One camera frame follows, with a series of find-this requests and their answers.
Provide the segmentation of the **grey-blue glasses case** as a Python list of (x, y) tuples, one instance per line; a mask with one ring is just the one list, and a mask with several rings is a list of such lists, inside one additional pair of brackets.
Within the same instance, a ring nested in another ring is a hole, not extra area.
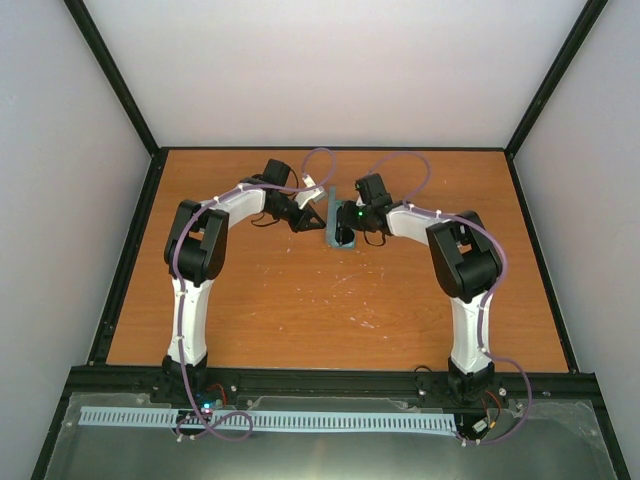
[(337, 213), (339, 208), (342, 206), (343, 201), (337, 198), (337, 189), (334, 185), (329, 188), (328, 193), (328, 204), (327, 204), (327, 219), (326, 219), (326, 229), (325, 229), (325, 240), (327, 245), (330, 248), (334, 249), (342, 249), (342, 250), (353, 250), (356, 245), (355, 241), (355, 233), (351, 232), (347, 236), (348, 242), (345, 244), (341, 244), (336, 239), (336, 234), (338, 232), (338, 217)]

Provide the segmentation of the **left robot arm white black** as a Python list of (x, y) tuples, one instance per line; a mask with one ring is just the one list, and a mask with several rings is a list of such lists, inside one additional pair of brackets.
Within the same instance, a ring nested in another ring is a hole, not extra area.
[(285, 221), (292, 232), (322, 230), (325, 221), (313, 204), (326, 192), (304, 173), (300, 187), (286, 185), (291, 167), (270, 159), (260, 174), (241, 180), (232, 190), (204, 202), (182, 201), (164, 250), (174, 290), (172, 339), (162, 367), (177, 372), (172, 388), (186, 402), (201, 400), (208, 378), (205, 327), (211, 289), (225, 262), (229, 230), (248, 217), (268, 214)]

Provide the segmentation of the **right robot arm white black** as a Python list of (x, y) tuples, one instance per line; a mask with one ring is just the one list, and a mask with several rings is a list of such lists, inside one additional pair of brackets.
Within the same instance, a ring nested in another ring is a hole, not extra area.
[(489, 318), (504, 252), (473, 210), (447, 214), (394, 202), (377, 173), (356, 180), (355, 189), (358, 199), (343, 202), (337, 210), (336, 240), (345, 243), (354, 232), (379, 233), (428, 247), (436, 280), (452, 309), (448, 389), (461, 405), (475, 401), (495, 373)]

